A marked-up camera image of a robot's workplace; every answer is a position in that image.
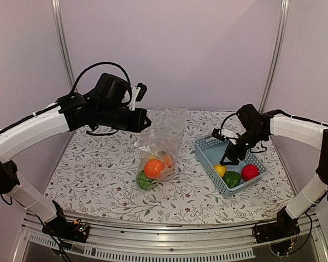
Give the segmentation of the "yellow toy pear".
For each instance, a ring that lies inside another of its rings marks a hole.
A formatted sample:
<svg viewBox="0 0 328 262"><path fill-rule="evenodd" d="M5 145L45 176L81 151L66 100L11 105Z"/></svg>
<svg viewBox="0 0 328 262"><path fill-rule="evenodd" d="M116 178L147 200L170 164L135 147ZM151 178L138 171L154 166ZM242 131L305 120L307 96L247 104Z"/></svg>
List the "yellow toy pear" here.
<svg viewBox="0 0 328 262"><path fill-rule="evenodd" d="M223 165L221 165L221 164L216 164L216 165L214 165L214 169L215 169L215 171L219 174L219 176L220 176L221 178L223 178L224 175L225 175L226 172L227 172L227 167L226 167L226 166L223 166Z"/></svg>

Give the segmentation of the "green toy pepper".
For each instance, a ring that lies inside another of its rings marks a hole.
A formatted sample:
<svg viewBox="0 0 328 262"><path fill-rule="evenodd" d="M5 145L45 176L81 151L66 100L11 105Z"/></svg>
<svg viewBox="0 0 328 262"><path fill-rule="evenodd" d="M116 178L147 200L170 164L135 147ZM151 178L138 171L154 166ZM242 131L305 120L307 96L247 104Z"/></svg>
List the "green toy pepper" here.
<svg viewBox="0 0 328 262"><path fill-rule="evenodd" d="M222 178L228 188L235 188L241 181L241 175L235 171L227 171Z"/></svg>

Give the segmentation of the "clear zip top bag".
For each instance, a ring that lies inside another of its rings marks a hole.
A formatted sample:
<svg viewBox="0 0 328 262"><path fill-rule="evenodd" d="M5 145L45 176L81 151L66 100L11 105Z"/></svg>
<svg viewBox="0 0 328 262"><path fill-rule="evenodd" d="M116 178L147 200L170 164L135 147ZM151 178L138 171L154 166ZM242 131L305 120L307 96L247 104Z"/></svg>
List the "clear zip top bag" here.
<svg viewBox="0 0 328 262"><path fill-rule="evenodd" d="M148 112L152 124L140 133L135 142L135 147L140 150L137 174L143 170L149 156L157 151L165 151L173 158L173 169L165 167L157 184L173 173L183 140L186 111L186 108L161 106Z"/></svg>

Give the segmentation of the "green orange toy mango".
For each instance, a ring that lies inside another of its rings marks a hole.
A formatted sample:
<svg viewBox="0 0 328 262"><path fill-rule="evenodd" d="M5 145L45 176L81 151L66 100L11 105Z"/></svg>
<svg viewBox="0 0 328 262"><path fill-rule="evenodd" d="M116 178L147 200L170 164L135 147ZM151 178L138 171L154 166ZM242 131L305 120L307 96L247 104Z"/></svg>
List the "green orange toy mango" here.
<svg viewBox="0 0 328 262"><path fill-rule="evenodd" d="M163 155L163 160L164 160L164 163L166 164L166 167L168 169L170 169L170 170L173 169L173 158L170 155L164 154Z"/></svg>

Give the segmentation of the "orange toy fruit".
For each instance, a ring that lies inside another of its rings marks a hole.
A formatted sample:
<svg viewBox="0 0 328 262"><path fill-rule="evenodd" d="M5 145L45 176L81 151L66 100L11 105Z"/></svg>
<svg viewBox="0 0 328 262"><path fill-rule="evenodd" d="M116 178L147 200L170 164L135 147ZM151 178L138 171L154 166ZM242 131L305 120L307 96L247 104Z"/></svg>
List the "orange toy fruit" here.
<svg viewBox="0 0 328 262"><path fill-rule="evenodd" d="M166 165L163 161L153 158L146 162L143 171L146 177L157 180L161 177L161 172L165 167Z"/></svg>

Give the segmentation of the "green toy watermelon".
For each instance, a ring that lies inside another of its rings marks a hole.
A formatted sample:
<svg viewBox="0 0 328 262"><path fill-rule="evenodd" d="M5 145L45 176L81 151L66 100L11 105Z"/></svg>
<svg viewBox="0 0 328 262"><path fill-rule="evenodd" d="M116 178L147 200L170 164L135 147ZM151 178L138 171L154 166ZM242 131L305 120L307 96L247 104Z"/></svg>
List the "green toy watermelon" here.
<svg viewBox="0 0 328 262"><path fill-rule="evenodd" d="M154 188L158 180L148 178L147 175L141 170L136 176L136 183L142 190L150 190Z"/></svg>

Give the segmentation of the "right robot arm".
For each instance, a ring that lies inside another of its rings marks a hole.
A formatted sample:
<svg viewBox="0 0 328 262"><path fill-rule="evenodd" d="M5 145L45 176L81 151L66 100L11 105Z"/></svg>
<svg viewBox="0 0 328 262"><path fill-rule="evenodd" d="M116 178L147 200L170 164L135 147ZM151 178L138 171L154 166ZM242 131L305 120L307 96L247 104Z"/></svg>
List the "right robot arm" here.
<svg viewBox="0 0 328 262"><path fill-rule="evenodd" d="M289 115L283 110L259 113L253 104L243 105L235 115L245 129L242 135L221 128L219 138L230 143L223 154L221 165L238 165L257 143L271 135L292 139L320 151L319 164L313 178L277 214L272 233L283 238L292 231L296 220L328 192L328 124Z"/></svg>

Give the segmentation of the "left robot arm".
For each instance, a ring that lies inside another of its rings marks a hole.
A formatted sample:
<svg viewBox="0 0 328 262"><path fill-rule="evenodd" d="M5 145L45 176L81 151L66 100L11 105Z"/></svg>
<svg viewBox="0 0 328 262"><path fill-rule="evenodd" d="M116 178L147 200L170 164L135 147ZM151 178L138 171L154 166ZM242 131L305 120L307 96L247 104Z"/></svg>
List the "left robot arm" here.
<svg viewBox="0 0 328 262"><path fill-rule="evenodd" d="M131 84L103 73L95 88L86 94L71 92L46 108L0 129L0 194L5 194L35 213L59 237L70 233L57 204L45 198L19 173L13 158L26 149L56 135L88 126L139 133L150 127L147 110L137 108L146 85Z"/></svg>

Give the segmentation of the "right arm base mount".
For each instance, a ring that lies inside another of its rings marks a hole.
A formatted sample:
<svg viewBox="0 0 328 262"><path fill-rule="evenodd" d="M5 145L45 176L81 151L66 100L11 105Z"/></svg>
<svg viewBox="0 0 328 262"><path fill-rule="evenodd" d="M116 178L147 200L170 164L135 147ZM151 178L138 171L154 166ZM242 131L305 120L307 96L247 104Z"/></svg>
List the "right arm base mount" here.
<svg viewBox="0 0 328 262"><path fill-rule="evenodd" d="M276 221L269 223L266 221L257 222L252 229L252 235L255 237L257 243L264 243L276 241L283 238L287 240L271 244L271 251L280 257L287 256L294 248L295 241L290 240L291 236L300 233L298 226L298 219L292 219L288 213L282 209L277 213Z"/></svg>

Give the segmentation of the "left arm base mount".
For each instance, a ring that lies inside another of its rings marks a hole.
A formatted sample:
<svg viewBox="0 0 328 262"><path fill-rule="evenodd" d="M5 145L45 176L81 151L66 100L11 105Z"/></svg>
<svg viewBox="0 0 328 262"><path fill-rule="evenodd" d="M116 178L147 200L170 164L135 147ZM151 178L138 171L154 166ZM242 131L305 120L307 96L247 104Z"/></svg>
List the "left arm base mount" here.
<svg viewBox="0 0 328 262"><path fill-rule="evenodd" d="M51 222L44 223L42 232L59 239L86 243L90 232L89 223L82 222L80 218L76 221L69 222L66 220L61 206L54 200L52 203L55 205L57 217Z"/></svg>

